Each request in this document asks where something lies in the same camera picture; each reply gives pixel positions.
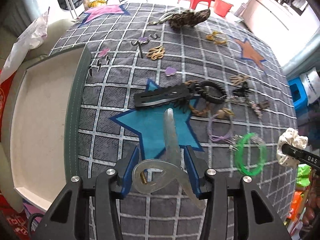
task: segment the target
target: orange star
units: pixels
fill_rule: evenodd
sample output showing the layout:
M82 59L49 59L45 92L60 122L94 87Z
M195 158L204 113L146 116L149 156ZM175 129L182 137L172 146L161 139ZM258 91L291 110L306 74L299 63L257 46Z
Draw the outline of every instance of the orange star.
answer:
M244 42L238 39L234 40L241 47L241 58L253 61L261 70L264 71L264 66L261 62L266 61L266 59L252 47L250 41L247 38L244 39Z

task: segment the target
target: green bracelet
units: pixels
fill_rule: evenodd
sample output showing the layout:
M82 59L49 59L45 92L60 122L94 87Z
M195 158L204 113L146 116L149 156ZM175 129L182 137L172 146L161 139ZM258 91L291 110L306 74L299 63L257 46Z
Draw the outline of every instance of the green bracelet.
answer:
M243 164L243 148L244 144L246 144L252 137L257 136L255 133L248 133L246 134L242 139L237 141L237 144L235 145L234 153L235 153L235 163L236 166L238 167L239 171L247 176L256 176L258 175L261 170L263 169L263 165L265 163L265 156L267 152L267 148L263 142L262 139L256 139L254 142L258 143L259 145L259 150L260 150L260 157L259 157L259 162L257 168L254 168L252 171L249 171L246 169L246 167Z

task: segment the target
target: gold spring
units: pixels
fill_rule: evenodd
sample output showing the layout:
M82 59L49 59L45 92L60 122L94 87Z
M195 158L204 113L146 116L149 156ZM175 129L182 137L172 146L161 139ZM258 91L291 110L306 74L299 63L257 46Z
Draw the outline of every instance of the gold spring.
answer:
M140 178L141 178L141 182L146 185L148 181L147 181L146 175L144 174L144 171L140 173Z

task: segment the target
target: silver screw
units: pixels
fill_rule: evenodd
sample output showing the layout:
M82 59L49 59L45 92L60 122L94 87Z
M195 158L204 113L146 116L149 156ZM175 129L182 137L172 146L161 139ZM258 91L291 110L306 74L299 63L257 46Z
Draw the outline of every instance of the silver screw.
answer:
M246 183L250 183L252 181L252 179L249 176L244 176L243 177L243 181L246 182Z
M217 173L217 171L214 170L214 169L208 169L208 170L207 170L207 173L208 173L209 175L215 175L215 174Z
M73 176L73 177L71 178L71 181L72 181L72 182L77 182L77 181L79 181L79 179L80 179L79 176Z
M106 171L106 174L108 174L108 175L113 175L113 174L115 174L116 173L116 170L115 169L108 169L107 171Z

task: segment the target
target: red bucket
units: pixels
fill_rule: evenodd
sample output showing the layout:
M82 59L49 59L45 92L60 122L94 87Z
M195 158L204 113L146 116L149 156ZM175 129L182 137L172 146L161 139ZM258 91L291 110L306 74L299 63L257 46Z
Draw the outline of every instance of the red bucket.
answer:
M233 4L224 2L222 0L215 0L213 5L213 11L221 17L225 17L232 6Z

